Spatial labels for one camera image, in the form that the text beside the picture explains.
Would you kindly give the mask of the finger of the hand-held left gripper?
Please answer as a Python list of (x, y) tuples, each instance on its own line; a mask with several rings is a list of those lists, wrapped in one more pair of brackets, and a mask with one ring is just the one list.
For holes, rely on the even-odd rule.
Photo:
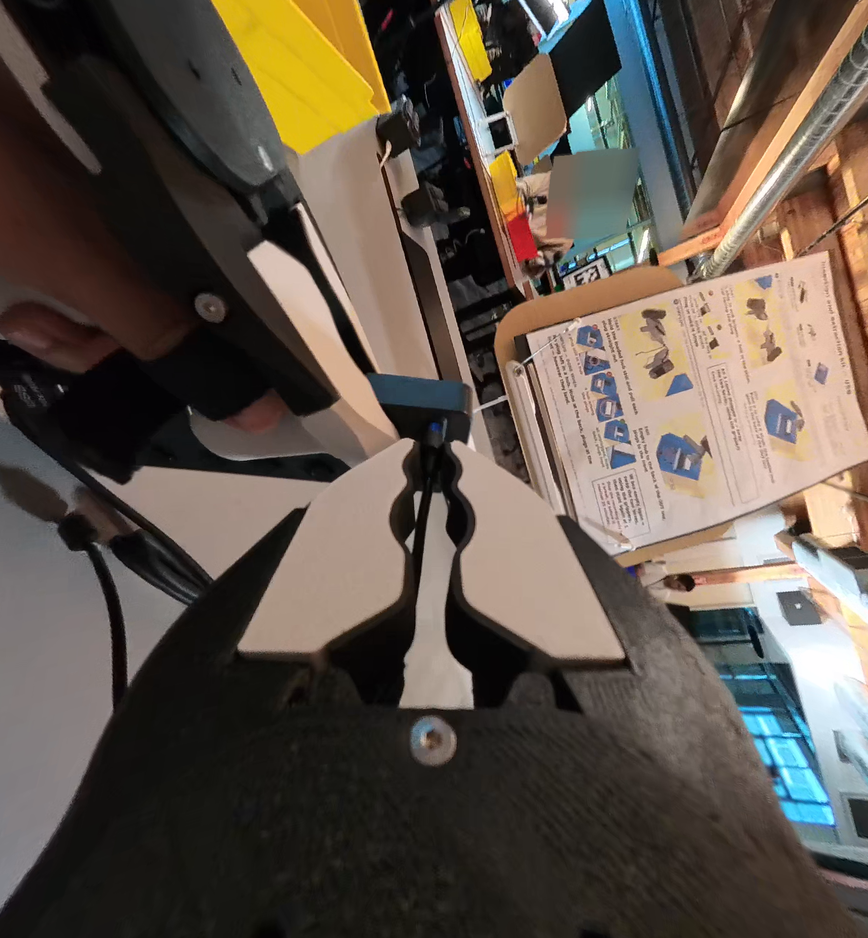
[(262, 433), (191, 412), (196, 439), (208, 451), (240, 462), (327, 453), (345, 463), (361, 463), (392, 446), (398, 433), (339, 336), (330, 306), (311, 274), (268, 242), (254, 248), (248, 258), (263, 276), (266, 298), (278, 302), (328, 377), (333, 401), (305, 416), (288, 412), (276, 428)]
[(295, 326), (328, 377), (336, 397), (334, 417), (360, 442), (394, 442), (397, 430), (386, 416), (369, 381), (378, 372), (342, 278), (306, 203), (288, 211), (295, 248), (288, 249), (306, 270), (306, 299)]

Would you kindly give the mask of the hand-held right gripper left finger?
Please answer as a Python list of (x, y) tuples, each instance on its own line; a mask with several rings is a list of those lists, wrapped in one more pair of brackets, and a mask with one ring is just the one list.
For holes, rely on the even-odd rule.
[(400, 440), (306, 508), (258, 609), (243, 655), (319, 655), (393, 610), (413, 585), (416, 442)]

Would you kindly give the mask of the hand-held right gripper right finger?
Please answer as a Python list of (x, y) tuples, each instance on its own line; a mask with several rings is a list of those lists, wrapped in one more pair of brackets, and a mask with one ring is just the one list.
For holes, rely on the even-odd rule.
[(621, 667), (626, 651), (564, 518), (462, 443), (445, 451), (445, 633), (463, 667)]

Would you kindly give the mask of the black USB hub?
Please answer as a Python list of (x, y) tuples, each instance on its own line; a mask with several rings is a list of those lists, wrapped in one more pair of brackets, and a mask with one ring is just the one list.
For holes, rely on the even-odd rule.
[(438, 424), (446, 442), (469, 442), (475, 406), (469, 385), (381, 373), (367, 378), (398, 438), (421, 441), (428, 427)]

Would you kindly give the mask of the grey desk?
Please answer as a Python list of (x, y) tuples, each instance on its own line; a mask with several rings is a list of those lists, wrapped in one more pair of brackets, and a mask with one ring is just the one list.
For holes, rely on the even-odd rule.
[[(224, 572), (320, 483), (147, 468), (114, 489), (211, 574)], [(0, 404), (0, 906), (61, 819), (111, 713), (109, 629), (91, 567), (49, 518), (76, 482), (4, 417)], [(49, 518), (38, 515), (47, 514)], [(444, 637), (446, 547), (432, 531), (403, 703), (473, 703)], [(177, 604), (111, 560), (136, 670)]]

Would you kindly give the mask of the person's left hand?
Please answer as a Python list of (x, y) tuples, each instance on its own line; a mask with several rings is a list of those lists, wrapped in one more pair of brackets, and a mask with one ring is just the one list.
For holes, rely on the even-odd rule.
[(0, 55), (0, 341), (75, 373), (187, 351), (201, 322), (136, 267), (86, 176)]

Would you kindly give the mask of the yellow plastic bin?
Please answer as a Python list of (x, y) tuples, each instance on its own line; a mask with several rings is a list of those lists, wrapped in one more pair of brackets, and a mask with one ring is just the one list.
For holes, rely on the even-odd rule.
[(492, 66), (475, 3), (472, 1), (452, 1), (448, 9), (459, 48), (471, 77), (476, 83), (482, 84), (490, 77)]
[(295, 1), (294, 5), (322, 37), (317, 67), (333, 95), (362, 119), (388, 113), (388, 94), (360, 2)]
[(286, 147), (304, 155), (362, 119), (335, 97), (320, 77), (320, 34), (295, 1), (215, 1), (221, 19), (248, 65)]
[(517, 165), (510, 150), (500, 153), (488, 165), (496, 204), (504, 220), (522, 214), (524, 202), (518, 185)]

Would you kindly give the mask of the white document stand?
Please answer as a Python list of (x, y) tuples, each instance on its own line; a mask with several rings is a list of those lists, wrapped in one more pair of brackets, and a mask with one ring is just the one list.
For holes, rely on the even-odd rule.
[(617, 554), (627, 554), (632, 550), (629, 538), (579, 514), (537, 374), (537, 360), (559, 340), (576, 332), (580, 324), (580, 319), (559, 323), (535, 351), (528, 350), (522, 360), (513, 359), (506, 364), (503, 381), (535, 492), (555, 514), (586, 526), (599, 540), (614, 546)]

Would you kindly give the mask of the red plastic bin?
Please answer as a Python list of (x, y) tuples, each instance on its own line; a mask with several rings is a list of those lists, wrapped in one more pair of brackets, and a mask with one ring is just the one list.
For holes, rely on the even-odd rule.
[(535, 242), (530, 216), (520, 213), (505, 219), (512, 252), (519, 264), (538, 258), (540, 251)]

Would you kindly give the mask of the black power adapter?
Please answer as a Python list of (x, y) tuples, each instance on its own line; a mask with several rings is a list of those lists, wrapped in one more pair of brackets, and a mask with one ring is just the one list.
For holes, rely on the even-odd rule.
[(374, 130), (385, 160), (421, 146), (420, 116), (406, 95), (391, 102), (390, 110), (377, 118)]

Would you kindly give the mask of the black white tag sign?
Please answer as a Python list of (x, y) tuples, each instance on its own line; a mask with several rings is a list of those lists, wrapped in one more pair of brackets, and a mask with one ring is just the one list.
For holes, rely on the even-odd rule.
[(580, 262), (574, 260), (564, 264), (561, 268), (561, 288), (563, 291), (573, 290), (608, 278), (611, 274), (611, 266), (606, 255), (596, 256)]

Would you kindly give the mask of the printed instruction sheet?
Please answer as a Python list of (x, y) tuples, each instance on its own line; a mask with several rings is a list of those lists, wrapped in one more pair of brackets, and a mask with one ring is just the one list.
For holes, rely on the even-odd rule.
[(565, 512), (609, 554), (868, 462), (827, 252), (579, 310), (515, 346)]

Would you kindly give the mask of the silver ceiling duct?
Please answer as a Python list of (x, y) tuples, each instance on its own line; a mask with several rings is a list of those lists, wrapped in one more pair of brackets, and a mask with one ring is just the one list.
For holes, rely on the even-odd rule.
[(723, 237), (702, 259), (689, 283), (719, 277), (745, 243), (806, 174), (812, 162), (868, 97), (868, 2), (859, 2), (842, 27), (758, 166), (721, 224)]

